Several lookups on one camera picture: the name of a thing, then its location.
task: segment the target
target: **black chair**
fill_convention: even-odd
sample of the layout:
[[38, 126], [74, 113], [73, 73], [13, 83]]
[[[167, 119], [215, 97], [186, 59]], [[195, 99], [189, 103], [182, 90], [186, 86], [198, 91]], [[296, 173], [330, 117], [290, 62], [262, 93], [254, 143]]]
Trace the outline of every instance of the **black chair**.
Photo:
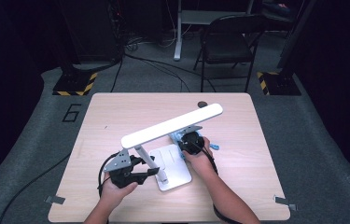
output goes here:
[[198, 62], [202, 62], [201, 92], [206, 63], [234, 63], [232, 68], [238, 63], [250, 63], [245, 85], [247, 92], [259, 38], [265, 31], [265, 25], [263, 15], [245, 14], [221, 17], [207, 26], [201, 36], [201, 50], [193, 68], [195, 70]]

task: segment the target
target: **yellow black hazard tape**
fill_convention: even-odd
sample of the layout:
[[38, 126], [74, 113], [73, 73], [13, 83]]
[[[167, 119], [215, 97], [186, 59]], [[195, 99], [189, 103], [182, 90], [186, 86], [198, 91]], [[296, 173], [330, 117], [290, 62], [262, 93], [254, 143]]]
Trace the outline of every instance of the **yellow black hazard tape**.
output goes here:
[[270, 72], [270, 73], [257, 72], [257, 77], [259, 78], [259, 84], [262, 88], [262, 92], [264, 92], [264, 95], [270, 95], [270, 91], [268, 90], [267, 83], [265, 82], [265, 79], [264, 79], [264, 74], [265, 75], [279, 75], [279, 74], [275, 72]]
[[97, 73], [91, 75], [90, 80], [88, 81], [88, 84], [83, 91], [53, 91], [52, 95], [62, 95], [62, 96], [88, 95], [88, 93], [92, 89], [93, 82], [95, 81], [97, 76], [98, 76]]

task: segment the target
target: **wooden table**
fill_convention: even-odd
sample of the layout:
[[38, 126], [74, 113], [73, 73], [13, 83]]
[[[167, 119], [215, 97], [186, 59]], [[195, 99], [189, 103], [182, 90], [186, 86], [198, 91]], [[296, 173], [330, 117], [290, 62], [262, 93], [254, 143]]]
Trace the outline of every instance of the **wooden table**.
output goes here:
[[[286, 220], [290, 213], [273, 196], [285, 198], [251, 98], [246, 93], [97, 93], [80, 128], [57, 196], [51, 222], [82, 222], [99, 200], [97, 176], [104, 160], [121, 150], [121, 138], [198, 109], [198, 102], [219, 103], [222, 115], [200, 123], [201, 134], [219, 145], [214, 151], [221, 178], [253, 209], [260, 220]], [[171, 144], [169, 136], [144, 144], [146, 151]], [[130, 154], [138, 157], [134, 149]], [[143, 172], [138, 165], [135, 172]], [[110, 217], [113, 222], [218, 221], [201, 179], [160, 191], [149, 177], [128, 195]]]

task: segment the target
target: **white desk lamp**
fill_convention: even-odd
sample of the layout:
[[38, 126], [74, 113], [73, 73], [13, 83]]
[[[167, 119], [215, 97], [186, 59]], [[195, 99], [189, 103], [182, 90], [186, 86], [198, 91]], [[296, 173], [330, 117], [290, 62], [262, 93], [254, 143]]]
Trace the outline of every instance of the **white desk lamp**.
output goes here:
[[160, 190], [172, 189], [190, 182], [191, 176], [189, 169], [180, 157], [180, 148], [177, 145], [151, 150], [150, 155], [154, 156], [155, 160], [150, 158], [142, 145], [171, 133], [186, 133], [187, 130], [196, 130], [198, 128], [194, 127], [195, 124], [218, 116], [222, 112], [223, 108], [219, 104], [207, 105], [174, 119], [169, 119], [149, 128], [123, 136], [121, 139], [123, 150], [105, 167], [105, 172], [129, 166], [131, 161], [128, 150], [134, 148], [150, 168], [160, 167], [159, 172], [156, 174]]

